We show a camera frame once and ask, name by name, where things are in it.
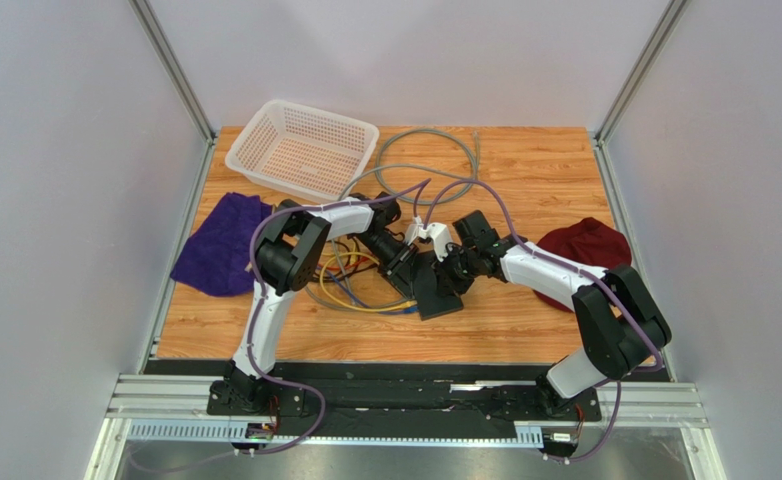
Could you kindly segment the black network switch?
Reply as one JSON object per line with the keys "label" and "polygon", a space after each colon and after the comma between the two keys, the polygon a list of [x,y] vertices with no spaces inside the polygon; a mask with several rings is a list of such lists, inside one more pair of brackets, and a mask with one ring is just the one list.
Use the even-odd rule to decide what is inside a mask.
{"label": "black network switch", "polygon": [[463,301],[454,293],[443,291],[439,274],[433,267],[436,256],[432,252],[417,253],[408,274],[407,293],[415,301],[422,321],[453,314],[464,308]]}

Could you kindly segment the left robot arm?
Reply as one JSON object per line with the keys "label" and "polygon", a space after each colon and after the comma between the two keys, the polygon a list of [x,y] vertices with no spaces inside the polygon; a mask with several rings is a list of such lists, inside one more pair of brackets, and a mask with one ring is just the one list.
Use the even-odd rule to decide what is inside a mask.
{"label": "left robot arm", "polygon": [[399,217],[396,198],[350,196],[325,205],[282,202],[250,240],[253,303],[241,345],[223,378],[211,384],[207,412],[216,416],[271,412],[272,377],[287,314],[311,280],[325,243],[374,233]]}

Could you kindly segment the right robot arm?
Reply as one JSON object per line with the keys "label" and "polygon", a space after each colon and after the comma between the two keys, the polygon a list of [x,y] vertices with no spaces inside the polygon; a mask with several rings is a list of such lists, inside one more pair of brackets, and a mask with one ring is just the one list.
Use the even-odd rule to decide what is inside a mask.
{"label": "right robot arm", "polygon": [[624,379],[661,350],[671,329],[637,270],[627,264],[591,266],[549,253],[516,232],[505,237],[474,211],[453,225],[431,223],[435,270],[454,294],[478,277],[496,278],[541,293],[574,313],[582,345],[536,380],[535,406],[546,416],[568,412],[583,392]]}

